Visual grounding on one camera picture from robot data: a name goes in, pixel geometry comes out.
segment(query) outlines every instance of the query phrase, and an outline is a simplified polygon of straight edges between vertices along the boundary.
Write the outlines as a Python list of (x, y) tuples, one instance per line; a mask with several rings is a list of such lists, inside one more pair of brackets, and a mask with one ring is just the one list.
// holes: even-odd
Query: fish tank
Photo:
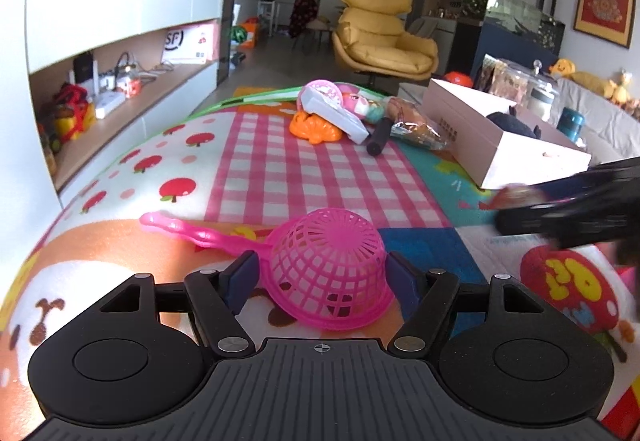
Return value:
[(564, 24), (521, 0), (462, 0), (460, 18), (487, 22), (560, 53)]

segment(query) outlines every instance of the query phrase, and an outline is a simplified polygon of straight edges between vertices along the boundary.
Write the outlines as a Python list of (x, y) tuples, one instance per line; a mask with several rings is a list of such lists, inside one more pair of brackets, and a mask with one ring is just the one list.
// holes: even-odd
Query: ribbed gray plate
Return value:
[(222, 361), (183, 407), (142, 425), (88, 428), (51, 419), (30, 441), (614, 441), (596, 421), (523, 429), (453, 401), (422, 361), (374, 340), (281, 340)]

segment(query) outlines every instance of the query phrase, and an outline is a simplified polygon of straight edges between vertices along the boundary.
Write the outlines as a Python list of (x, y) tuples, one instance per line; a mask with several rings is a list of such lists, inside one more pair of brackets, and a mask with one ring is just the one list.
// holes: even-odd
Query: colorful mat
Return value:
[[(495, 273), (521, 278), (610, 349), (616, 381), (601, 419), (620, 437), (640, 421), (640, 348), (633, 299), (609, 250), (553, 252), (536, 237), (495, 237), (491, 194), (478, 190), (446, 154), (389, 144), (371, 158), (344, 139), (311, 146), (287, 131), (296, 89), (252, 90), (167, 129), (127, 152), (66, 208), (22, 267), (0, 310), (0, 439), (18, 441), (42, 421), (27, 366), (47, 337), (132, 273), (156, 282), (197, 269), (224, 269), (228, 255), (147, 233), (138, 218), (165, 210), (225, 233), (260, 239), (278, 224), (327, 206), (369, 219), (387, 251), (419, 269), (443, 267), (464, 281)], [(584, 294), (584, 281), (596, 293)], [(186, 316), (162, 322), (192, 335)], [(348, 333), (297, 322), (257, 288), (238, 316), (256, 344), (265, 337), (380, 337), (402, 323), (398, 304)], [(482, 316), (461, 315), (456, 331)]]

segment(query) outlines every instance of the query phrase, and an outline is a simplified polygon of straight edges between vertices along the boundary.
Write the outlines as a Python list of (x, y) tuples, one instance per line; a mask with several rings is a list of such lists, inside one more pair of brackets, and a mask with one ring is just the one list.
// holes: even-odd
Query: yellow armchair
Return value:
[(399, 14), (412, 0), (341, 0), (347, 5), (332, 35), (338, 63), (354, 71), (425, 80), (438, 68), (438, 46), (404, 30)]

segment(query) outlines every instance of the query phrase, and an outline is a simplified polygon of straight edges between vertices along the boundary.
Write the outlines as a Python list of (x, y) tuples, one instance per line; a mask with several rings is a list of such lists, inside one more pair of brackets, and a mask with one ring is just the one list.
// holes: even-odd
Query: open box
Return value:
[(587, 170), (591, 155), (535, 114), (518, 107), (518, 119), (542, 130), (540, 140), (505, 132), (485, 116), (506, 113), (514, 101), (441, 80), (429, 87), (400, 84), (398, 95), (421, 100), (422, 112), (439, 124), (449, 150), (480, 188), (532, 185)]

